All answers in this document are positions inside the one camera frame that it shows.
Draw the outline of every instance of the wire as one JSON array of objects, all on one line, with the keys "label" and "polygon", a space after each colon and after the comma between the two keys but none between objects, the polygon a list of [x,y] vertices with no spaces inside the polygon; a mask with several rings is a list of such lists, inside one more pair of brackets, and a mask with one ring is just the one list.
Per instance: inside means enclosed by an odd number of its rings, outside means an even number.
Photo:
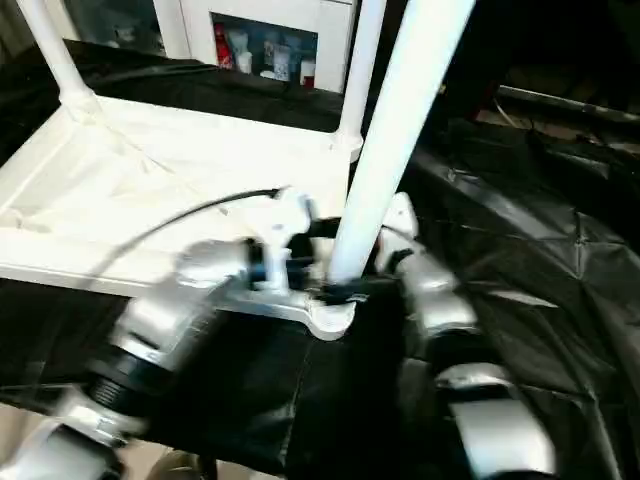
[{"label": "wire", "polygon": [[[313,238],[336,238],[338,236],[338,228],[340,227],[341,220],[342,219],[340,217],[328,217],[316,220],[311,223],[308,234]],[[426,248],[411,235],[400,229],[384,224],[380,228],[395,233],[402,239],[409,242],[417,251],[422,251]]]},{"label": "wire", "polygon": [[[111,267],[113,263],[116,262],[120,257],[130,252],[135,247],[137,247],[141,242],[143,242],[150,236],[156,234],[160,230],[168,227],[169,225],[180,222],[181,220],[184,220],[187,217],[195,215],[204,210],[208,210],[210,208],[215,208],[225,203],[236,202],[238,200],[244,200],[246,198],[253,198],[253,197],[274,198],[281,190],[282,188],[274,188],[274,189],[268,189],[268,190],[252,190],[248,192],[237,193],[234,195],[228,195],[218,200],[205,202],[200,205],[197,205],[196,207],[190,208],[189,210],[185,210],[184,212],[181,212],[171,217],[170,219],[166,220],[160,225],[153,227],[152,229],[137,235],[136,237],[126,242],[124,245],[121,245],[118,248],[116,248],[107,258],[105,258],[102,262],[100,262],[96,266],[96,268],[94,268],[87,275],[87,277],[78,284],[76,288],[79,290],[89,290],[90,287],[93,285],[93,282],[97,278],[99,278],[103,273],[105,273],[109,269],[109,267]],[[22,408],[29,408],[30,404],[35,404],[37,400],[37,394],[40,389],[40,380],[42,378],[42,375],[44,374],[44,369],[49,363],[49,359],[51,358],[51,353],[53,352],[53,349],[55,347],[58,337],[64,330],[64,325],[66,323],[66,320],[67,319],[65,317],[62,317],[58,322],[55,322],[52,325],[50,331],[44,336],[45,343],[43,345],[43,348],[38,349],[38,352],[36,352],[37,355],[35,355],[34,360],[27,362],[26,378],[23,382],[23,385],[25,385],[27,388],[25,390],[24,395],[22,396],[22,402],[21,402],[22,405],[20,405]]]},{"label": "wire", "polygon": [[513,128],[520,128],[518,126],[518,124],[509,116],[509,114],[507,114],[507,112],[505,112],[502,107],[500,106],[500,104],[498,103],[498,100],[496,100],[495,98],[493,99],[493,103],[496,106],[496,108],[498,109],[498,113],[500,113],[500,115],[502,115],[502,118],[505,119],[505,121],[511,125]]},{"label": "wire", "polygon": [[[527,85],[526,85],[527,90],[535,91],[533,89],[533,87],[532,87],[532,82],[529,79],[529,77],[527,75],[523,74],[523,78],[525,79],[525,81],[527,83]],[[515,82],[513,80],[513,78],[511,77],[511,72],[510,71],[507,72],[506,79],[507,79],[507,82],[509,84],[511,84],[512,86],[514,86],[514,87],[518,86],[518,83]],[[537,131],[536,122],[533,121],[533,118],[531,117],[530,114],[527,113],[526,115],[527,115],[527,119],[529,120],[529,123],[531,124],[530,130],[533,131],[533,132]]]}]

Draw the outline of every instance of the black plastic sheet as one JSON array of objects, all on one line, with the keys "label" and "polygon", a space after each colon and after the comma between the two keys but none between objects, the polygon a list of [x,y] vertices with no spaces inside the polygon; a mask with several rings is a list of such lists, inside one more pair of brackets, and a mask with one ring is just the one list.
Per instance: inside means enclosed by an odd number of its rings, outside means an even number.
[{"label": "black plastic sheet", "polygon": [[[194,62],[73,51],[105,95],[337,125],[335,95]],[[33,55],[0,72],[1,160],[56,106],[41,62]],[[634,158],[605,148],[459,123],[416,149],[401,186],[422,240],[459,276],[549,429],[565,479],[638,477],[636,170]],[[59,384],[82,381],[125,302],[0,281],[1,398],[20,403],[25,369],[42,361],[34,352],[43,332],[63,318],[40,396],[23,404],[46,410]],[[352,330],[330,343],[296,324],[233,315],[184,373],[149,438],[290,478],[451,478],[426,365],[407,354],[405,336],[415,332],[396,292],[359,307]]]}]

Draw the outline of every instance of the black cable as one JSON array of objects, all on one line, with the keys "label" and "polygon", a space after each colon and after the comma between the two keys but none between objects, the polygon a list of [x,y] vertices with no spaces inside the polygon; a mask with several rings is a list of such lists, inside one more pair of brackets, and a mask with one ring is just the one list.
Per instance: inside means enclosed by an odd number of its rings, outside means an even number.
[{"label": "black cable", "polygon": [[[89,290],[93,282],[96,278],[100,277],[115,261],[117,261],[120,257],[130,252],[136,246],[138,246],[142,241],[146,240],[150,236],[159,232],[160,230],[177,223],[181,220],[184,220],[187,217],[195,215],[196,213],[202,212],[204,210],[208,210],[210,208],[215,208],[225,203],[236,202],[238,200],[244,200],[246,198],[253,197],[275,197],[282,189],[274,188],[268,190],[252,190],[243,193],[237,193],[234,195],[228,195],[226,197],[212,200],[209,202],[202,203],[196,207],[190,208],[189,210],[185,210],[167,221],[153,227],[146,232],[143,232],[136,237],[132,238],[124,245],[119,246],[115,251],[113,251],[105,260],[103,260],[98,266],[93,269],[91,273],[89,273],[82,282],[78,284],[76,289],[78,290]],[[42,375],[44,374],[44,370],[49,363],[49,359],[51,357],[51,353],[55,347],[56,341],[64,330],[64,325],[66,323],[66,318],[62,317],[58,322],[55,322],[49,332],[45,332],[44,336],[45,343],[42,349],[37,349],[36,355],[34,355],[33,360],[27,362],[25,379],[22,382],[24,386],[26,386],[26,390],[24,395],[22,396],[21,405],[18,405],[22,408],[29,408],[31,405],[35,405],[37,400],[38,390],[40,388],[40,380]]]},{"label": "black cable", "polygon": [[[316,223],[326,222],[323,227],[320,227],[318,233],[329,233],[328,229],[335,228],[333,237],[337,233],[337,223],[340,219],[328,218],[319,220]],[[382,225],[381,230],[387,230],[405,240],[411,245],[411,250],[415,253],[421,253],[425,250],[425,246],[413,238],[410,234],[403,232],[402,230],[391,227],[389,225]],[[342,284],[325,284],[319,291],[315,293],[316,299],[323,300],[328,304],[340,305],[346,302],[353,301],[366,301],[370,296],[376,295],[380,292],[386,291],[397,284],[398,278],[393,274],[378,274],[375,276],[363,276],[361,278],[351,280]]]},{"label": "black cable", "polygon": [[[527,82],[527,89],[531,90],[531,91],[535,91],[535,90],[533,90],[533,88],[531,88],[532,83],[529,80],[529,78],[527,77],[527,75],[525,75],[523,73],[522,76]],[[513,78],[511,77],[511,73],[510,72],[507,72],[506,79],[507,79],[507,82],[510,83],[511,85],[513,85],[514,87],[518,87],[517,82],[515,82],[513,80]],[[528,113],[528,112],[525,112],[525,115],[527,116],[527,119],[529,120],[529,123],[531,124],[531,128],[529,129],[529,131],[530,132],[537,132],[538,129],[536,127],[536,123],[533,121],[533,117],[531,116],[531,114]]]},{"label": "black cable", "polygon": [[151,235],[156,234],[160,230],[163,230],[164,228],[168,227],[169,225],[173,225],[174,223],[177,223],[177,222],[179,222],[181,220],[184,220],[185,218],[190,217],[192,215],[195,215],[196,213],[200,213],[200,212],[202,212],[204,210],[209,210],[210,208],[218,207],[218,206],[223,205],[225,203],[237,202],[238,200],[244,200],[246,198],[253,198],[253,197],[274,198],[281,190],[282,190],[281,188],[272,188],[272,189],[267,189],[267,190],[251,190],[251,191],[248,191],[248,192],[236,193],[236,194],[233,194],[233,195],[228,195],[228,196],[223,197],[223,198],[219,198],[217,200],[212,200],[212,201],[209,201],[209,202],[205,202],[205,203],[202,203],[202,204],[200,204],[200,205],[198,205],[196,207],[190,208],[189,210],[185,210],[184,212],[173,216],[169,220],[161,223],[160,225],[157,225],[157,226],[153,227],[152,229],[147,230],[146,232],[143,232],[140,235],[132,238],[131,240],[129,240],[124,245],[119,246],[113,253],[111,253],[111,255],[109,255],[103,262],[101,262],[88,275],[88,278],[86,279],[86,282],[88,282],[88,283],[87,284],[81,284],[81,286],[78,287],[78,289],[79,290],[88,290],[88,287],[91,286],[91,284],[93,283],[95,278],[97,278],[100,275],[102,275],[116,260],[118,260],[118,258],[120,258],[121,256],[125,255],[126,253],[130,252],[135,247],[137,247],[142,241],[146,240]]},{"label": "black cable", "polygon": [[[342,218],[340,217],[328,217],[316,220],[311,223],[308,235],[312,238],[336,238],[338,235],[338,228],[340,227],[341,220]],[[425,246],[423,244],[418,242],[408,233],[403,232],[398,228],[383,224],[380,229],[388,230],[395,233],[402,239],[409,242],[417,251],[422,251],[425,249]]]}]

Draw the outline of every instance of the white cabinet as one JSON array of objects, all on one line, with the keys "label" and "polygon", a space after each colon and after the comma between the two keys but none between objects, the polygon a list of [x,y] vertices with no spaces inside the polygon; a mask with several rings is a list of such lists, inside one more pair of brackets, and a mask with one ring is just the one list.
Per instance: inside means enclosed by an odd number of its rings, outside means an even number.
[{"label": "white cabinet", "polygon": [[[109,3],[108,0],[95,1]],[[213,30],[216,15],[311,32],[317,35],[315,86],[334,92],[344,90],[356,1],[146,0],[149,5],[153,2],[164,50],[170,58],[194,58],[217,65]],[[74,24],[74,9],[81,6],[88,9],[90,2],[46,0],[46,3],[63,37],[86,40]],[[68,8],[73,4],[81,6]]]},{"label": "white cabinet", "polygon": [[191,58],[180,0],[43,0],[58,33],[170,58]]}]

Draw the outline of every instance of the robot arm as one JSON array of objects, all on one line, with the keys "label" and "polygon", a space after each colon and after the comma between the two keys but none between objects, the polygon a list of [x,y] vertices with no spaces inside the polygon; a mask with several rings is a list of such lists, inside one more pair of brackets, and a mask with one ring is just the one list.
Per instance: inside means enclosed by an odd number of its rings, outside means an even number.
[{"label": "robot arm", "polygon": [[146,295],[129,302],[91,379],[61,400],[2,480],[116,480],[117,448],[141,435],[157,401],[171,388],[202,339],[223,323],[216,305],[250,283],[247,242],[192,247]]},{"label": "robot arm", "polygon": [[402,283],[411,334],[409,354],[425,360],[443,418],[454,426],[477,480],[555,478],[555,450],[542,424],[505,369],[471,305],[456,292],[455,277],[410,242],[391,255]]},{"label": "robot arm", "polygon": [[[300,225],[292,235],[309,229]],[[173,273],[128,304],[104,351],[90,364],[88,384],[68,392],[55,420],[27,440],[0,470],[0,480],[121,478],[115,450],[144,433],[176,375],[223,324],[221,309],[300,321],[325,340],[344,333],[353,316],[353,304],[344,302],[357,297],[361,285],[355,283],[355,295],[338,301],[333,296],[328,303],[321,300],[327,290],[313,282],[289,289],[292,269],[300,273],[285,247],[292,235],[264,246],[240,241],[191,247]],[[429,364],[446,403],[443,416],[452,420],[459,439],[451,448],[462,445],[472,477],[550,478],[553,445],[473,309],[458,295],[453,274],[411,238],[389,230],[381,236],[378,258],[378,270],[391,275],[374,277],[372,285],[385,285],[389,278],[400,282],[414,329],[409,354]]]}]

